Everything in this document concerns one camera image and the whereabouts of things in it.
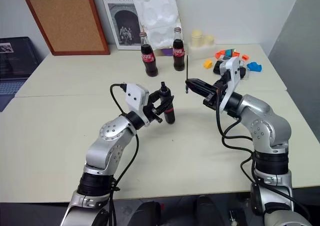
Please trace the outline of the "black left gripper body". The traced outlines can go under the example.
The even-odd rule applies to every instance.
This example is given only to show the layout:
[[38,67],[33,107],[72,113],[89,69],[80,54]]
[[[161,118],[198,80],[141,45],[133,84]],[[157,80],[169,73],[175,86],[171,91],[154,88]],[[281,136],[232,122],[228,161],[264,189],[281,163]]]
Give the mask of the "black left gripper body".
[[149,104],[147,106],[144,106],[143,113],[149,120],[149,122],[153,122],[154,120],[158,123],[162,123],[162,119],[160,118],[160,115],[164,112],[163,106],[154,107],[153,104]]

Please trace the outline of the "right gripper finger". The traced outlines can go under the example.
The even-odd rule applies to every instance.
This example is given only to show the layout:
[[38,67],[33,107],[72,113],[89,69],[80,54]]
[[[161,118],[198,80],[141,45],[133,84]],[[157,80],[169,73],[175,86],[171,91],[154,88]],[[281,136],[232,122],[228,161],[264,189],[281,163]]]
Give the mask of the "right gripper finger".
[[211,93],[215,93],[216,90],[213,87],[205,87],[201,85],[189,85],[187,86],[189,90],[193,91],[194,93],[201,95],[203,97],[207,97]]
[[201,86],[205,86],[205,87],[213,87],[213,88],[215,88],[215,91],[217,90],[216,86],[210,85],[210,84],[206,83],[205,81],[202,81],[202,80],[196,79],[196,78],[186,79],[185,84],[186,84],[186,86],[201,85]]

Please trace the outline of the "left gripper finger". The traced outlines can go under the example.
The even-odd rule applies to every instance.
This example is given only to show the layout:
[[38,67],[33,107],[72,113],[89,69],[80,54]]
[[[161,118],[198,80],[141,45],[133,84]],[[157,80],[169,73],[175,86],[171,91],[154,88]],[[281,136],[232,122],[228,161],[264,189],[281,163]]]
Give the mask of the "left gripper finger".
[[160,95],[159,90],[156,90],[153,93],[149,94],[148,101],[147,101],[148,105],[154,104],[155,102],[158,102],[158,101],[162,103],[162,97]]
[[158,107],[153,108],[153,113],[162,114],[173,102],[173,99],[174,99],[174,96],[165,97]]

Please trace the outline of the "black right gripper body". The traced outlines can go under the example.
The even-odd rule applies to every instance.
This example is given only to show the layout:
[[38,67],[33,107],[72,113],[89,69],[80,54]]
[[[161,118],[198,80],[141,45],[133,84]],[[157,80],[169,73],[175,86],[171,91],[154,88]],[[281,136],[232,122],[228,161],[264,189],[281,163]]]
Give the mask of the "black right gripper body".
[[218,102],[218,98],[221,96],[227,87],[228,82],[231,80],[230,71],[227,70],[219,80],[217,80],[213,85],[212,89],[210,89],[210,93],[207,97],[204,98],[203,104],[213,110],[216,110],[217,107],[220,105]]

